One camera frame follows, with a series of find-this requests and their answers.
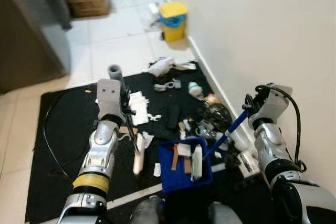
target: yellow bin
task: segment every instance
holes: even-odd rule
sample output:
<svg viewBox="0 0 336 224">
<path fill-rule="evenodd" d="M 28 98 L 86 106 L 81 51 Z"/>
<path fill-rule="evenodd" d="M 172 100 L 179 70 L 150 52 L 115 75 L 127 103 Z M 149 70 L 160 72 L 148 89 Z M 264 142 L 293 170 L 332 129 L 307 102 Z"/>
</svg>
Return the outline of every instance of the yellow bin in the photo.
<svg viewBox="0 0 336 224">
<path fill-rule="evenodd" d="M 164 39 L 167 42 L 182 39 L 187 8 L 181 2 L 170 2 L 160 5 L 159 10 Z"/>
</svg>

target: blue basket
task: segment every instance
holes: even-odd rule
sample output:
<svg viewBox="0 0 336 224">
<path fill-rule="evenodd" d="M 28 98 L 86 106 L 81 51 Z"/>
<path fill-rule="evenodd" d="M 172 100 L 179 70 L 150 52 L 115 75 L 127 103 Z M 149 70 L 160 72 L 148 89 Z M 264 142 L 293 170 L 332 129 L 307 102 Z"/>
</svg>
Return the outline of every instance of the blue basket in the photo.
<svg viewBox="0 0 336 224">
<path fill-rule="evenodd" d="M 161 164 L 161 182 L 163 193 L 169 193 L 171 191 L 192 188 L 196 186 L 203 186 L 211 184 L 214 180 L 213 174 L 211 171 L 211 162 L 210 159 L 203 161 L 202 165 L 202 178 L 195 182 L 190 180 L 191 175 L 184 173 L 184 158 L 178 157 L 178 163 L 176 170 L 171 170 L 173 163 L 174 151 L 169 149 L 169 147 L 174 147 L 175 144 L 183 143 L 189 144 L 192 147 L 192 150 L 195 149 L 197 144 L 202 147 L 202 155 L 204 156 L 208 149 L 206 147 L 205 140 L 203 138 L 191 138 L 180 141 L 171 141 L 166 142 L 160 145 L 159 147 L 159 157 Z"/>
</svg>

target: baseboard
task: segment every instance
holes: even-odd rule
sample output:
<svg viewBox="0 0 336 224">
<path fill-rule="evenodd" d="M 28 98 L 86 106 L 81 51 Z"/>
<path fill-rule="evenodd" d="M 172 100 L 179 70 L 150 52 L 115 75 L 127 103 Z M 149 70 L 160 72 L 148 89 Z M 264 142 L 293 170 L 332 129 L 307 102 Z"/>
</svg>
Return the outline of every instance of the baseboard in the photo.
<svg viewBox="0 0 336 224">
<path fill-rule="evenodd" d="M 207 62 L 206 62 L 204 56 L 202 55 L 202 53 L 200 52 L 197 44 L 195 43 L 195 41 L 193 40 L 193 38 L 190 35 L 186 35 L 186 37 L 188 39 L 190 49 L 193 52 L 194 56 L 196 57 L 196 60 L 199 64 L 199 67 L 203 71 L 203 74 L 205 75 L 205 77 L 206 77 L 210 87 L 214 91 L 216 97 L 220 100 L 220 102 L 222 104 L 224 104 L 225 106 L 228 107 L 228 109 L 230 110 L 233 118 L 235 118 L 235 119 L 238 118 L 239 114 L 235 111 L 234 107 L 232 106 L 228 97 L 226 96 L 224 90 L 220 87 L 216 77 L 212 73 L 209 65 L 207 64 Z M 239 135 L 239 137 L 245 137 L 246 139 L 248 139 L 250 141 L 250 143 L 254 142 L 254 137 L 252 135 L 252 131 L 249 129 L 246 121 L 243 124 L 241 124 L 240 127 L 236 131 L 237 131 L 237 134 Z"/>
</svg>

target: yellow tape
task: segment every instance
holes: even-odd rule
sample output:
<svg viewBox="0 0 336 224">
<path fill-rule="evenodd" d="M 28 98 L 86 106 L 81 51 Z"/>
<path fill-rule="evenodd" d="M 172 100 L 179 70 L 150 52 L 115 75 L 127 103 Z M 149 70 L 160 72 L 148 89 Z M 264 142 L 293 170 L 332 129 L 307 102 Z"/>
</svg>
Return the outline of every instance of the yellow tape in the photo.
<svg viewBox="0 0 336 224">
<path fill-rule="evenodd" d="M 77 177 L 72 184 L 74 188 L 79 186 L 92 186 L 107 193 L 109 190 L 110 181 L 108 178 L 98 174 L 83 174 Z"/>
</svg>

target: black rug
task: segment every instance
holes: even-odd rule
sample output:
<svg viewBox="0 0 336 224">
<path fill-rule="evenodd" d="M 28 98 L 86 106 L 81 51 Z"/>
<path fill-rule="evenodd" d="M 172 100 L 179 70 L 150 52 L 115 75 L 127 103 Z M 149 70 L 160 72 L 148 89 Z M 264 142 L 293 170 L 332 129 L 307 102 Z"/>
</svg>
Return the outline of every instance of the black rug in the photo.
<svg viewBox="0 0 336 224">
<path fill-rule="evenodd" d="M 138 126 L 140 132 L 147 131 L 155 135 L 145 152 L 144 169 L 139 176 L 135 177 L 132 171 L 134 159 L 132 143 L 128 140 L 120 142 L 115 155 L 108 201 L 161 182 L 159 178 L 153 176 L 154 164 L 159 163 L 158 146 L 163 141 L 176 140 L 179 137 L 178 131 L 170 131 L 165 127 L 170 105 L 180 106 L 180 120 L 190 116 L 198 118 L 201 102 L 188 94 L 187 86 L 190 81 L 195 81 L 203 88 L 204 94 L 210 93 L 211 88 L 204 75 L 197 68 L 196 71 L 185 72 L 172 70 L 172 76 L 181 80 L 182 89 L 162 93 L 153 90 L 153 78 L 148 73 L 125 77 L 125 83 L 132 92 L 142 91 L 142 94 L 150 100 L 148 113 L 161 114 L 162 119 Z M 46 134 L 50 146 L 65 170 L 70 176 L 76 177 L 88 150 L 88 139 L 98 115 L 98 107 L 95 104 L 96 93 L 86 93 L 87 89 L 94 91 L 95 85 L 46 93 L 41 97 L 26 209 L 26 221 L 31 224 L 58 218 L 68 195 L 72 192 L 71 182 L 59 171 L 44 141 L 42 129 L 45 115 L 51 103 L 58 99 L 50 113 Z M 259 179 L 254 184 L 246 185 L 244 189 L 237 191 L 237 183 L 241 181 L 239 171 L 225 170 L 214 174 L 214 183 L 210 186 L 165 195 L 169 221 L 206 223 L 206 208 L 212 201 L 217 200 L 230 205 L 244 223 L 256 223 L 256 221 L 277 223 L 266 183 Z M 109 218 L 115 224 L 127 223 L 133 209 L 141 200 L 109 210 Z"/>
</svg>

